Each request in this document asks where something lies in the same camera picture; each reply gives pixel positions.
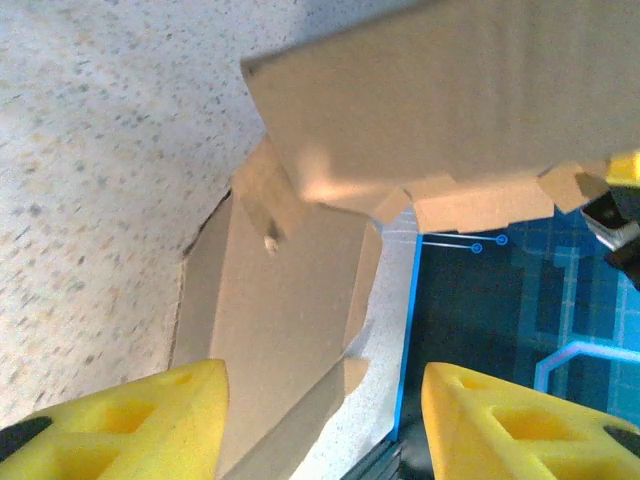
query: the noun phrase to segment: granite surface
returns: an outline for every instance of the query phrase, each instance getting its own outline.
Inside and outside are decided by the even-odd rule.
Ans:
[[[166,368],[183,250],[263,133],[239,60],[402,3],[4,2],[0,426]]]

